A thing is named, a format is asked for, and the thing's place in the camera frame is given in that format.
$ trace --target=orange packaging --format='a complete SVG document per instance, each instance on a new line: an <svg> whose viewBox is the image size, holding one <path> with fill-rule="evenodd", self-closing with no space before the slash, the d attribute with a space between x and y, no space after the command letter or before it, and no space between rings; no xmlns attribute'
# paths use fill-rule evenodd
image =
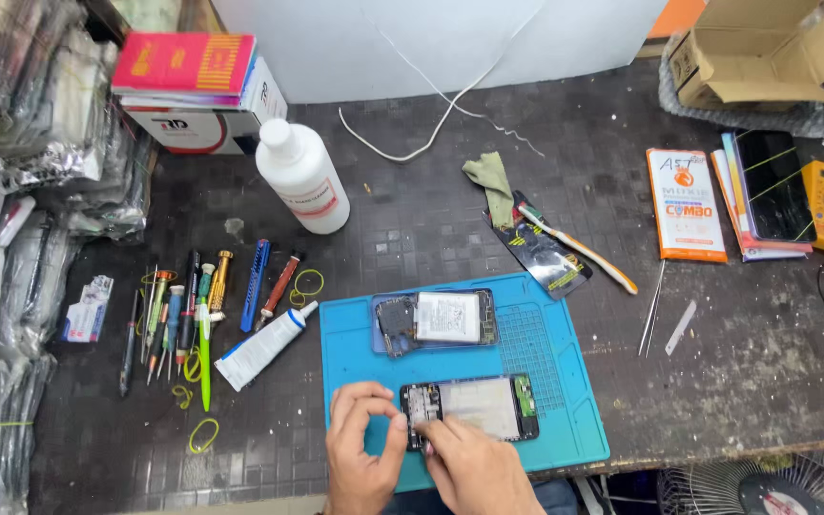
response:
<svg viewBox="0 0 824 515"><path fill-rule="evenodd" d="M708 160L700 150L647 150L660 258L727 262Z"/></svg>

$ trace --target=red screwdriver handle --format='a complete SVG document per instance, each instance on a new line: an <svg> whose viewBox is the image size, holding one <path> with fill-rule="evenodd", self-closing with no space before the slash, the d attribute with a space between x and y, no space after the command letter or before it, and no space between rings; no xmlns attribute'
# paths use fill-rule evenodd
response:
<svg viewBox="0 0 824 515"><path fill-rule="evenodd" d="M288 286L288 283L291 282L291 275L295 273L295 268L298 267L298 263L300 263L300 259L294 256L288 260L288 264L285 265L285 269L282 270L282 275L278 276L276 286L272 288L272 293L269 294L269 300L266 302L266 305L263 306L264 311L275 312L276 304L281 300L282 295L285 294L285 288Z"/></svg>

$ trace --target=white wall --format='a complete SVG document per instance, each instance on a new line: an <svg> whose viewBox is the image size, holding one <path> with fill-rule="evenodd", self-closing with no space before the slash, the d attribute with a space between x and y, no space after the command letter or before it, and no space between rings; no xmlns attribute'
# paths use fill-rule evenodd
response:
<svg viewBox="0 0 824 515"><path fill-rule="evenodd" d="M432 93L364 18L445 92L482 74L542 0L213 0L256 34L290 103ZM560 79L632 61L666 0L547 0L479 87Z"/></svg>

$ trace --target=dark tiled surface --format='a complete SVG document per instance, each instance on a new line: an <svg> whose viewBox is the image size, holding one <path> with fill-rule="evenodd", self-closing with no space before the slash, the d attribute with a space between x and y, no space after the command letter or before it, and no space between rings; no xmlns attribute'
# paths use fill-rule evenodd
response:
<svg viewBox="0 0 824 515"><path fill-rule="evenodd" d="M723 209L731 263L670 262L651 357L635 357L658 271L645 150L720 145L714 125L659 108L656 76L654 62L638 62L464 97L465 108L516 127L545 158L481 120L452 113L429 152L396 165L341 127L337 105L294 105L291 117L326 141L351 200L348 225L329 237L299 228L259 179L252 157L164 156L154 178L147 245L95 242L72 269L71 299L93 275L109 275L116 286L100 343L51 348L60 367L36 425L32 512L174 509L325 492L316 320L251 389L235 394L212 374L209 415L221 430L208 452L193 455L189 434L205 416L198 386L193 406L183 412L166 382L147 389L136 367L130 397L121 401L116 394L135 282L156 260L181 268L190 247L233 251L230 319L212 341L217 359L241 339L240 310L258 237L278 245L265 291L297 243L309 251L306 266L326 276L319 300L518 271L481 219L483 193L460 170L466 159L492 150L501 152L511 185L553 225L610 257L641 289L629 297L597 270L566 299L612 448L612 458L596 469L824 441L824 307L815 288L824 257L739 263ZM427 141L446 104L428 97L342 107L373 144L405 154ZM810 150L822 155L815 142L800 150L807 159ZM245 223L241 239L224 230L234 217ZM663 345L690 299L699 304L690 326L696 335L666 357Z"/></svg>

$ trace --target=microfiber cloth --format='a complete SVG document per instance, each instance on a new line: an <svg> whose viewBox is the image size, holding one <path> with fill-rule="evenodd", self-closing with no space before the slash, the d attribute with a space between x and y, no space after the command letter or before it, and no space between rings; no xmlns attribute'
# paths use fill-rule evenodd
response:
<svg viewBox="0 0 824 515"><path fill-rule="evenodd" d="M507 183L505 165L497 152L483 154L478 161L466 161L463 171L470 181L485 188L488 212L492 214L492 226L507 229L514 226L514 195Z"/></svg>

